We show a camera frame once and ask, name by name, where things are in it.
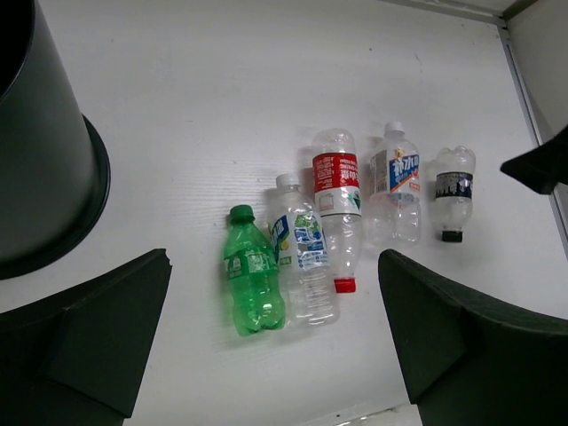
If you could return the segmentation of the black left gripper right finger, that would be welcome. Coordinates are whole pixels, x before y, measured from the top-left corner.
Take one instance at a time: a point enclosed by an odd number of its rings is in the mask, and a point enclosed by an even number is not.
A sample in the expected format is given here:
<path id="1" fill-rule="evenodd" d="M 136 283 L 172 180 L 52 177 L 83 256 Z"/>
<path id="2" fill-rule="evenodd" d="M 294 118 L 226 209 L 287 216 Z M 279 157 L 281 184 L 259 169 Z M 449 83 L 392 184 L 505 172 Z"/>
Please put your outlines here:
<path id="1" fill-rule="evenodd" d="M 394 249 L 378 280 L 424 425 L 565 425 L 567 322 L 439 275 Z"/>

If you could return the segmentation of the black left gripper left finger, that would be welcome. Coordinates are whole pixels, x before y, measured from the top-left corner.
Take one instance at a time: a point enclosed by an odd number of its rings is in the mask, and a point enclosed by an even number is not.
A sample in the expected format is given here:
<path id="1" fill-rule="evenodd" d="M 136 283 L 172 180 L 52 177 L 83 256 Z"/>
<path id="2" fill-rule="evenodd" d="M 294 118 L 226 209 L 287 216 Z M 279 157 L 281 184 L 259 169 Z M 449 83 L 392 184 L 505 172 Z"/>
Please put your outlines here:
<path id="1" fill-rule="evenodd" d="M 121 425 L 162 314 L 170 260 L 156 248 L 1 315 L 3 425 Z"/>

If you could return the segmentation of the clear bottle blue orange label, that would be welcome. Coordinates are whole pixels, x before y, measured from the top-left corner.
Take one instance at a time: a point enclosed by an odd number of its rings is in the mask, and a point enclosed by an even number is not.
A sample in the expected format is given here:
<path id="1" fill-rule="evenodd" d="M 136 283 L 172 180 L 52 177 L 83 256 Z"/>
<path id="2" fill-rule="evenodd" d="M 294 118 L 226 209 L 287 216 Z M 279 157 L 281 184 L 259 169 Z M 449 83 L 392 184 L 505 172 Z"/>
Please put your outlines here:
<path id="1" fill-rule="evenodd" d="M 370 229 L 374 241 L 414 245 L 421 238 L 421 156 L 401 122 L 388 122 L 371 156 Z"/>

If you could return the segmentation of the small clear bottle black label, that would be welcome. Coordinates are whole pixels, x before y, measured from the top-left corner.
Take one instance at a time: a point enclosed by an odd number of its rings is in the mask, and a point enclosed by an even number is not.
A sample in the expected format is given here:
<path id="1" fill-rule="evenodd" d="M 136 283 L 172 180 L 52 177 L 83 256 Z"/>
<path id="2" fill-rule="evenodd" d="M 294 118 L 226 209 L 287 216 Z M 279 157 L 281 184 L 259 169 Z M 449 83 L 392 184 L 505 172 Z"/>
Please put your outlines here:
<path id="1" fill-rule="evenodd" d="M 441 240 L 462 243 L 463 228 L 473 211 L 475 153 L 465 146 L 442 148 L 434 160 L 432 222 Z"/>

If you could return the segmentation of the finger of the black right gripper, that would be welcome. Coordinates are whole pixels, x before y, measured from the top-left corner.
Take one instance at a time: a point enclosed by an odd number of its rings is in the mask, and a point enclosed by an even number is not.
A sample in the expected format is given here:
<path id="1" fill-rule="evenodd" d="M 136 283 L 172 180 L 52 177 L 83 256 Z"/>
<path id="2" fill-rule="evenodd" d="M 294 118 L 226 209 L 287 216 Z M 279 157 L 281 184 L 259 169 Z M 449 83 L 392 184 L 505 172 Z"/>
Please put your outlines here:
<path id="1" fill-rule="evenodd" d="M 501 165 L 501 172 L 538 194 L 552 194 L 567 184 L 568 129 L 551 140 Z"/>

